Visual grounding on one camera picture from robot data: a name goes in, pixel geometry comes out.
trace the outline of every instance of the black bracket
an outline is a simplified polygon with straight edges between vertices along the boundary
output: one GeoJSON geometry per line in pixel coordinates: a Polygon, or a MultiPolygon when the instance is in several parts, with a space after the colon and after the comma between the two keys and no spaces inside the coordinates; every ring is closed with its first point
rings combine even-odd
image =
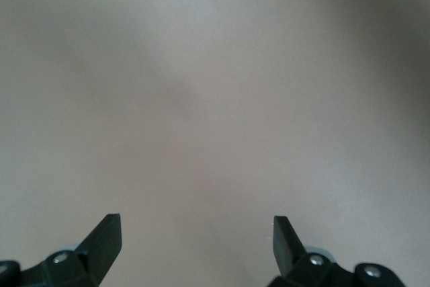
{"type": "Polygon", "coordinates": [[[351,273],[324,255],[306,252],[285,216],[275,216],[273,252],[281,276],[269,287],[405,287],[394,272],[382,265],[360,263],[351,273]]]}
{"type": "Polygon", "coordinates": [[[120,215],[108,214],[74,251],[59,251],[24,271],[16,261],[0,261],[0,287],[99,286],[121,246],[120,215]]]}

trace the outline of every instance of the beige backdrop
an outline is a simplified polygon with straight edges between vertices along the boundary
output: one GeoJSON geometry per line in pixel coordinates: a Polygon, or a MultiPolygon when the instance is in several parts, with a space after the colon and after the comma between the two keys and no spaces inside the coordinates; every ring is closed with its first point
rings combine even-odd
{"type": "Polygon", "coordinates": [[[0,0],[0,258],[120,212],[102,286],[266,286],[276,214],[430,281],[430,0],[0,0]]]}

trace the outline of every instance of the silver bolt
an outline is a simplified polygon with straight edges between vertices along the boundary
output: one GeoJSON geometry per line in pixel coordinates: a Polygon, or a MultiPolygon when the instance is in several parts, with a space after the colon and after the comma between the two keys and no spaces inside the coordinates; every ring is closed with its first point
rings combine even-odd
{"type": "Polygon", "coordinates": [[[381,271],[374,265],[367,265],[364,267],[364,272],[370,277],[379,278],[382,274],[381,271]]]}
{"type": "Polygon", "coordinates": [[[54,263],[60,263],[60,262],[62,262],[62,261],[64,261],[64,260],[66,260],[66,259],[67,259],[67,257],[68,257],[67,253],[65,253],[65,252],[60,253],[59,255],[57,255],[57,256],[54,258],[54,263]]]}
{"type": "Polygon", "coordinates": [[[324,263],[324,259],[320,255],[311,255],[309,260],[312,265],[322,265],[324,263]]]}

